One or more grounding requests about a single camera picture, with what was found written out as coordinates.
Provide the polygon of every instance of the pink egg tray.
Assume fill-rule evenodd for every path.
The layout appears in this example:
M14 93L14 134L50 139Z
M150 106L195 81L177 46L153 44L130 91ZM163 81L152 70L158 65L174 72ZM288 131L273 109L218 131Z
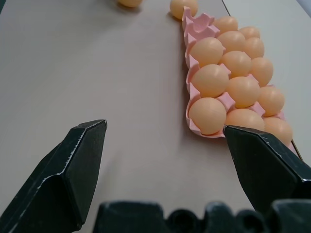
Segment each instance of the pink egg tray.
M202 137L209 137L209 138L225 137L225 136L222 131L219 131L211 135L201 134L200 129L188 117L188 112L192 104L201 98L200 92L191 83L191 79L193 75L200 69L200 66L199 66L198 61L195 60L191 55L189 55L189 51L191 50L191 48L197 41L203 38L206 38L206 37L217 37L218 36L219 30L214 25L212 25L213 21L214 21L214 17L209 16L207 14L201 14L197 18L194 18L191 16L190 8L188 7L184 8L184 14L182 18L182 27L184 30L184 41L186 45L186 54L185 54L186 64L189 68L187 78L186 78L186 84L187 84L187 90L190 95L190 100L188 102L187 109L186 109L186 121L187 121L187 124L190 130L193 131L195 134L200 135ZM220 64L220 66L224 67L227 70L228 75L230 77L230 74L231 74L230 70L228 70L224 64ZM255 79L251 74L249 74L248 77ZM234 107L235 101L230 97L230 95L227 92L222 93L216 99L219 100L224 105L227 113L235 109ZM259 114L262 117L263 117L263 114L265 113L265 110L261 107L261 105L258 102L248 107L247 109L255 111L257 114ZM280 112L279 114L273 117L277 117L277 118L285 120L283 112ZM289 145L289 149L296 154L296 151L292 143Z

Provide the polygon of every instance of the table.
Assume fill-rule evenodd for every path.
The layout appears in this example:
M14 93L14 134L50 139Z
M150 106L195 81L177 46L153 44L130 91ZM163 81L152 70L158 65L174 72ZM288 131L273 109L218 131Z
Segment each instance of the table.
M199 4L200 13L227 14L220 0ZM81 232L91 231L106 200L156 201L166 215L189 208L202 216L212 200L234 211L251 208L225 139L200 138L187 127L185 48L168 11L168 0L145 0L134 11L114 0L7 1L0 15L1 212L70 128L100 118L108 130ZM271 51L274 37L262 31ZM284 89L285 83L275 83ZM297 131L307 118L288 113L300 108L285 94L285 113Z

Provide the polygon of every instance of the tabletop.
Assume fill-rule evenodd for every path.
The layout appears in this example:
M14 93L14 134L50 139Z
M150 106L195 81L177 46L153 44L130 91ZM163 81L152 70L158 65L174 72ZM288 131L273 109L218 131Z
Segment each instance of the tabletop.
M221 0L199 6L228 14ZM107 200L156 201L166 215L189 208L202 216L212 200L251 208L225 139L187 127L185 47L168 12L168 0L145 0L133 11L114 0L7 1L0 15L0 212L70 128L100 118L108 129L81 232L90 232ZM307 122L288 114L292 107L289 98L285 114L295 131Z

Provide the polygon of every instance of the egg tray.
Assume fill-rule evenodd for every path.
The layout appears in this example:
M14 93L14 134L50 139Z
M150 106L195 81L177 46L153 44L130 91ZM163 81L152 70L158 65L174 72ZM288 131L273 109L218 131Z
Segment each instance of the egg tray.
M218 36L219 30L214 25L212 25L214 20L215 20L214 17L209 16L207 14L201 14L197 18L194 18L191 16L190 8L184 7L182 27L184 30L184 41L186 45L186 54L185 54L186 64L189 68L187 78L186 78L186 84L187 84L187 90L190 95L190 100L187 104L187 109L186 109L186 121L191 131L193 131L197 135L200 135L202 137L208 137L208 138L225 137L225 135L223 134L222 130L214 134L210 134L210 135L201 134L200 129L188 117L188 112L192 104L201 98L200 92L191 83L191 79L193 75L200 69L199 62L195 60L191 55L189 55L189 52L197 41L203 38L206 38L206 37L217 37ZM220 66L222 66L223 68L227 70L229 78L230 78L230 75L231 75L230 70L227 69L224 64L220 64ZM248 77L255 79L251 74L249 74ZM235 109L235 101L230 97L230 95L227 92L222 93L216 99L224 105L227 114L230 111ZM261 105L258 102L255 102L252 106L247 107L247 109L255 111L262 118L264 118L263 115L265 113L265 110L261 107ZM282 111L272 117L285 120L284 114ZM296 151L292 143L289 145L289 149L296 154Z

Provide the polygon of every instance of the orange egg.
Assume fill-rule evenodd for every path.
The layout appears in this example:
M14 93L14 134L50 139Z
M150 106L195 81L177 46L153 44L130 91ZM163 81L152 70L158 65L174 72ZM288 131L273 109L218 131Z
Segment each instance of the orange egg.
M217 64L224 53L219 40L207 37L199 40L190 50L190 55L199 62L200 67Z
M260 31L255 27L244 27L239 29L239 32L241 32L245 36L246 40L252 37L260 38Z
M199 69L192 77L192 85L200 92L201 97L218 97L229 82L227 71L215 64Z
M266 111L265 117L278 114L285 103L283 94L273 86L264 86L260 89L259 104Z
M202 98L194 102L188 114L201 134L218 132L225 125L226 111L222 103L214 98Z
M225 47L225 52L244 50L246 40L241 32L225 32L218 36L217 39Z
M258 100L260 87L253 78L236 77L230 79L226 92L235 101L236 108L246 108Z
M175 18L181 20L183 18L184 6L190 8L191 15L193 17L198 12L198 1L197 0L171 0L171 4L170 4L171 14Z
M259 86L266 86L273 76L273 64L267 58L257 57L252 60L250 73L257 79Z
M118 2L126 7L138 7L142 0L118 0Z
M293 131L286 121L274 117L265 118L263 121L266 132L273 134L278 140L289 146L293 139Z
M213 25L220 30L219 34L238 30L238 21L232 16L218 18L213 22Z
M260 131L264 130L263 119L256 112L244 108L235 109L228 113L225 125L246 127Z
M224 64L231 71L232 78L247 76L252 66L251 59L241 51L224 54L219 64Z
M264 43L261 39L252 37L246 40L244 52L251 58L264 56Z

